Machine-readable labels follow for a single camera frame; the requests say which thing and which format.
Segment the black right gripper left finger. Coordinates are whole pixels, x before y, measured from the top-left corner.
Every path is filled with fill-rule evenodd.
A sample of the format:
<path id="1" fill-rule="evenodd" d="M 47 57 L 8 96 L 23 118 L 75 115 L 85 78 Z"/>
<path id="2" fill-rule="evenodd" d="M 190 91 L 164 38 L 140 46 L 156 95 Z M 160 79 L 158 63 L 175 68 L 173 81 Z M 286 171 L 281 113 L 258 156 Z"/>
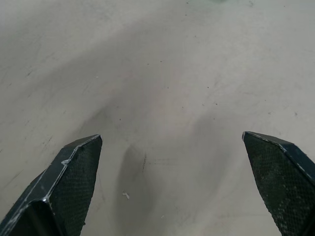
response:
<path id="1" fill-rule="evenodd" d="M 0 236 L 80 236 L 94 194 L 99 134 L 65 145 L 0 223 Z"/>

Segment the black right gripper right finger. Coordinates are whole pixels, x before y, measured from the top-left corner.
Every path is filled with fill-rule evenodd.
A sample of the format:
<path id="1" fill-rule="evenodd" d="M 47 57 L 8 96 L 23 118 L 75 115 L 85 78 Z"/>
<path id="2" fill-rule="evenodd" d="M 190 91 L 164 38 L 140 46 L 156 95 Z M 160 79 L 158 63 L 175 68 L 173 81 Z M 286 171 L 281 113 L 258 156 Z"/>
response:
<path id="1" fill-rule="evenodd" d="M 315 236 L 315 163 L 295 144 L 242 135 L 264 204 L 282 236 Z"/>

